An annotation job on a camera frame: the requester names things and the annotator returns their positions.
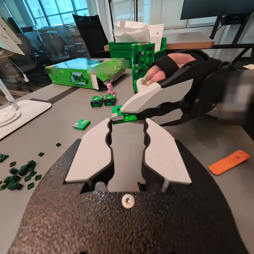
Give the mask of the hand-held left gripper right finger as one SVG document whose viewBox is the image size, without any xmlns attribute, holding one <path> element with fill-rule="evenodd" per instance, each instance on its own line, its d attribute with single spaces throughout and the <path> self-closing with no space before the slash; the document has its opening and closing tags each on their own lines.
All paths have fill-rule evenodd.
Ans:
<svg viewBox="0 0 254 254">
<path fill-rule="evenodd" d="M 167 193 L 174 184 L 191 186 L 192 180 L 177 147 L 176 141 L 163 127 L 147 118 L 144 120 L 144 150 L 141 192 Z"/>
</svg>

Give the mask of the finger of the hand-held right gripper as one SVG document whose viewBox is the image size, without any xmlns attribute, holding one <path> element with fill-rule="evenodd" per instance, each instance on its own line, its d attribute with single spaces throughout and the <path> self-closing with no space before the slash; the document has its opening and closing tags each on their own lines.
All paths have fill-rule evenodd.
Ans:
<svg viewBox="0 0 254 254">
<path fill-rule="evenodd" d="M 122 107 L 122 113 L 141 113 L 162 103 L 175 103 L 184 98 L 192 87 L 193 79 L 162 88 L 157 82 L 143 88 L 132 96 Z"/>
<path fill-rule="evenodd" d="M 164 125 L 181 119 L 183 112 L 181 109 L 150 108 L 137 113 L 137 120 L 151 119 L 158 125 Z"/>
</svg>

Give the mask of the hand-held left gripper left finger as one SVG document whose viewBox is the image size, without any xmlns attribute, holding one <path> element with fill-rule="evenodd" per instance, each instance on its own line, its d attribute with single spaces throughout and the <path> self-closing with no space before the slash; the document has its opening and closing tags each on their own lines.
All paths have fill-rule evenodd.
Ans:
<svg viewBox="0 0 254 254">
<path fill-rule="evenodd" d="M 112 120 L 106 118 L 87 131 L 81 138 L 65 183 L 83 183 L 82 193 L 94 189 L 108 191 L 114 176 Z"/>
</svg>

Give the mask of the bright green lego base plate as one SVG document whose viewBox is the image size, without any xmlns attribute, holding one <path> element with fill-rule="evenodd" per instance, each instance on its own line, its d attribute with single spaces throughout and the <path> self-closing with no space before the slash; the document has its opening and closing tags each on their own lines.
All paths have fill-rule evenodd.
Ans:
<svg viewBox="0 0 254 254">
<path fill-rule="evenodd" d="M 121 112 L 121 108 L 122 105 L 118 105 L 118 106 L 113 106 L 112 107 L 112 113 L 118 113 L 119 115 L 123 115 L 124 116 L 124 121 L 122 122 L 112 122 L 112 124 L 120 124 L 120 123 L 126 123 L 126 122 L 135 122 L 137 121 L 137 116 L 136 114 L 132 114 L 132 113 L 122 113 Z"/>
</svg>

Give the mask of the tiled green lego panel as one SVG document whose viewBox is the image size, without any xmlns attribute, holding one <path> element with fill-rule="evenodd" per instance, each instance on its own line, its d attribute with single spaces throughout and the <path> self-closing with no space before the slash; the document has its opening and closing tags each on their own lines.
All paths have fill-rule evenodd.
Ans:
<svg viewBox="0 0 254 254">
<path fill-rule="evenodd" d="M 78 130 L 85 130 L 90 125 L 90 120 L 80 119 L 72 127 Z"/>
</svg>

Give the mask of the green lego creeper model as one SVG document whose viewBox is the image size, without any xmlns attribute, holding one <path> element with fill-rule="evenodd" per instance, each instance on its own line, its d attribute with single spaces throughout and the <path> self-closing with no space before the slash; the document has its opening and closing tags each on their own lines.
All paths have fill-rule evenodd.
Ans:
<svg viewBox="0 0 254 254">
<path fill-rule="evenodd" d="M 137 80 L 145 76 L 154 61 L 155 43 L 133 43 L 131 50 L 133 90 L 136 94 L 138 92 Z"/>
</svg>

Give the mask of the dark green lego cube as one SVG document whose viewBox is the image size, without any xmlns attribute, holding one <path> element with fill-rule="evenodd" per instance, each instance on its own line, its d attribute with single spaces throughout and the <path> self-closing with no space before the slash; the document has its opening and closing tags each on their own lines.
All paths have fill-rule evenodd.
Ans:
<svg viewBox="0 0 254 254">
<path fill-rule="evenodd" d="M 107 94 L 104 99 L 105 106 L 115 106 L 116 104 L 116 95 L 115 94 Z"/>
<path fill-rule="evenodd" d="M 91 107 L 102 107 L 103 103 L 104 103 L 103 96 L 94 96 L 90 102 Z"/>
</svg>

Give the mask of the pile of dark green lego pieces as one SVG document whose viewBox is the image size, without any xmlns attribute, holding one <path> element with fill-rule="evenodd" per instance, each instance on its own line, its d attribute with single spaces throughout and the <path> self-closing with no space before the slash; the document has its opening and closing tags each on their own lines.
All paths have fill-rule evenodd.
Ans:
<svg viewBox="0 0 254 254">
<path fill-rule="evenodd" d="M 42 179 L 43 174 L 39 174 L 36 171 L 36 161 L 29 160 L 20 168 L 16 168 L 16 164 L 16 161 L 9 163 L 8 173 L 10 175 L 1 180 L 0 190 L 8 189 L 10 191 L 19 191 L 24 188 L 24 185 L 20 182 L 21 180 L 27 183 L 27 190 L 30 190 L 35 187 L 36 181 Z"/>
</svg>

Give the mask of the green lego box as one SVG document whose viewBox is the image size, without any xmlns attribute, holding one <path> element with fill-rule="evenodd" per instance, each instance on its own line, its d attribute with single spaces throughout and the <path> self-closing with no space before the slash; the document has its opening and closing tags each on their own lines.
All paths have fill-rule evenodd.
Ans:
<svg viewBox="0 0 254 254">
<path fill-rule="evenodd" d="M 99 90 L 126 71 L 125 59 L 77 58 L 45 67 L 54 84 Z"/>
</svg>

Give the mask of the lego instruction booklet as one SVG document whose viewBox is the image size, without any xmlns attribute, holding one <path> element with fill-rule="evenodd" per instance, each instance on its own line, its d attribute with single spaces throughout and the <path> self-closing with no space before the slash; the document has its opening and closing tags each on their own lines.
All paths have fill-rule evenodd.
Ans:
<svg viewBox="0 0 254 254">
<path fill-rule="evenodd" d="M 22 44 L 21 40 L 8 27 L 2 17 L 0 17 L 0 47 L 13 53 L 25 55 L 19 48 L 19 44 Z"/>
</svg>

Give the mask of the person's right hand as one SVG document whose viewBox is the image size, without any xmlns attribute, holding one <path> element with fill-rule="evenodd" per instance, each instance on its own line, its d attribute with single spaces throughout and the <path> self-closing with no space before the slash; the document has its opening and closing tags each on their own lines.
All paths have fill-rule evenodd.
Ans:
<svg viewBox="0 0 254 254">
<path fill-rule="evenodd" d="M 185 53 L 171 53 L 153 62 L 152 67 L 141 79 L 141 84 L 149 86 L 152 83 L 170 78 L 182 66 L 195 61 L 196 58 Z"/>
</svg>

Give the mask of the green plastic crate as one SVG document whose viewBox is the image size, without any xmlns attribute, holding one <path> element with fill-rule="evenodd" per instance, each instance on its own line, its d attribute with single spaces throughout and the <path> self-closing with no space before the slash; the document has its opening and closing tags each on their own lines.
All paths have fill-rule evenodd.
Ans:
<svg viewBox="0 0 254 254">
<path fill-rule="evenodd" d="M 118 42 L 108 42 L 109 52 L 112 58 L 124 58 L 131 60 L 132 49 L 131 45 L 134 42 L 118 43 Z M 167 50 L 167 39 L 162 38 L 160 50 L 154 53 L 154 60 L 161 58 L 166 55 Z"/>
</svg>

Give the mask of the orange brick separator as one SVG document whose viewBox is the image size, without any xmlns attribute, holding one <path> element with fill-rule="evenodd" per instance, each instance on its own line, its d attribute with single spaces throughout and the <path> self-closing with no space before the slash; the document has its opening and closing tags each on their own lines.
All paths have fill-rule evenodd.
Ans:
<svg viewBox="0 0 254 254">
<path fill-rule="evenodd" d="M 208 168 L 213 174 L 220 175 L 249 159 L 249 157 L 249 154 L 246 152 L 238 150 L 230 154 L 228 157 L 211 164 Z"/>
</svg>

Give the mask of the printed white paper sheet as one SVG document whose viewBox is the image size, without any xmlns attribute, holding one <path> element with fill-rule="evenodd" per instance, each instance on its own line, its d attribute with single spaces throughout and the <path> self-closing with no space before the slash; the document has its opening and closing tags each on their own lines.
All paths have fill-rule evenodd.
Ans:
<svg viewBox="0 0 254 254">
<path fill-rule="evenodd" d="M 154 52 L 158 52 L 161 47 L 164 24 L 148 25 L 150 42 L 155 44 Z"/>
</svg>

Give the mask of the crumpled white paper bag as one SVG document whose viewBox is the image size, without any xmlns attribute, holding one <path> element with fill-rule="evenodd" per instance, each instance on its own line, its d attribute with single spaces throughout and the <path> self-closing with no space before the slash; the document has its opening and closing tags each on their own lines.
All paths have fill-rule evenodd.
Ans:
<svg viewBox="0 0 254 254">
<path fill-rule="evenodd" d="M 115 41 L 118 43 L 150 42 L 150 32 L 146 23 L 121 19 L 114 23 L 114 28 Z"/>
</svg>

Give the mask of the white stand base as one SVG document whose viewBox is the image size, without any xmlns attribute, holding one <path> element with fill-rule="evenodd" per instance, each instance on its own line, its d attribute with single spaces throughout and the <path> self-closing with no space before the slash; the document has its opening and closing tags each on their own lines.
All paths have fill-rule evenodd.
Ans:
<svg viewBox="0 0 254 254">
<path fill-rule="evenodd" d="M 0 80 L 0 87 L 8 100 L 8 106 L 0 110 L 0 140 L 52 107 L 51 103 L 43 100 L 22 100 L 17 102 L 2 80 Z"/>
</svg>

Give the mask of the black office chair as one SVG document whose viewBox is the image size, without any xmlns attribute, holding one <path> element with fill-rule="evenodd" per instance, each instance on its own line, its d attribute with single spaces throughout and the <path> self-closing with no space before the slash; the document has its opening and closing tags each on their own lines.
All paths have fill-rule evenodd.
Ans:
<svg viewBox="0 0 254 254">
<path fill-rule="evenodd" d="M 111 58 L 110 52 L 104 50 L 104 46 L 108 45 L 108 39 L 99 16 L 79 16 L 75 14 L 72 14 L 72 16 L 90 58 Z"/>
</svg>

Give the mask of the grey mesh office chair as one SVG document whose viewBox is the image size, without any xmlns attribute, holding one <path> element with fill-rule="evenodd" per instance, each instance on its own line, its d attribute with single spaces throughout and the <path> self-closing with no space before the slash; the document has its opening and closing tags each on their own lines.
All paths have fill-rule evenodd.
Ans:
<svg viewBox="0 0 254 254">
<path fill-rule="evenodd" d="M 58 33 L 49 31 L 46 33 L 49 36 L 49 41 L 53 43 L 50 46 L 52 49 L 52 56 L 59 59 L 69 59 L 70 51 L 74 48 L 74 44 L 68 44 Z"/>
<path fill-rule="evenodd" d="M 24 55 L 17 54 L 17 65 L 23 72 L 30 71 L 37 66 L 37 59 L 33 54 L 30 40 L 23 34 L 18 33 L 16 35 L 21 42 L 18 47 L 24 53 Z"/>
</svg>

